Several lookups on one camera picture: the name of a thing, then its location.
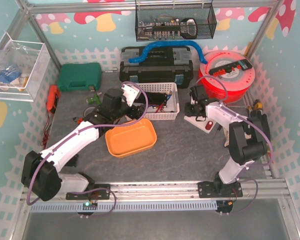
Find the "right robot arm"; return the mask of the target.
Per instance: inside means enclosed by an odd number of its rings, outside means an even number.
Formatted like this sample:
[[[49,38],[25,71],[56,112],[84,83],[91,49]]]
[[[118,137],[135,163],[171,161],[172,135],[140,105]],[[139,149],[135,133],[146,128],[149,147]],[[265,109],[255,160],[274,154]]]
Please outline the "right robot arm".
[[[197,123],[214,121],[228,132],[230,158],[215,174],[213,181],[197,184],[200,198],[242,197],[240,173],[268,152],[270,141],[269,124],[265,114],[251,117],[228,108],[216,98],[209,98],[203,85],[190,88],[191,102],[187,102],[184,113]]]

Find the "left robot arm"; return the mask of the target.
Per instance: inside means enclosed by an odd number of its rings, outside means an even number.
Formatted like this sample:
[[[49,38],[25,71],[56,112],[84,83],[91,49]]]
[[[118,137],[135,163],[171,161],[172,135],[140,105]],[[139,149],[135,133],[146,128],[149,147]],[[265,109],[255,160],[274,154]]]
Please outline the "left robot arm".
[[[21,183],[28,188],[26,203],[31,206],[31,194],[44,202],[59,192],[87,195],[98,191],[94,181],[84,173],[59,174],[62,168],[83,148],[103,136],[108,130],[120,127],[119,121],[128,116],[125,126],[138,123],[146,114],[134,101],[145,91],[133,82],[123,82],[121,88],[111,88],[101,104],[88,113],[67,136],[41,152],[30,151],[24,159]]]

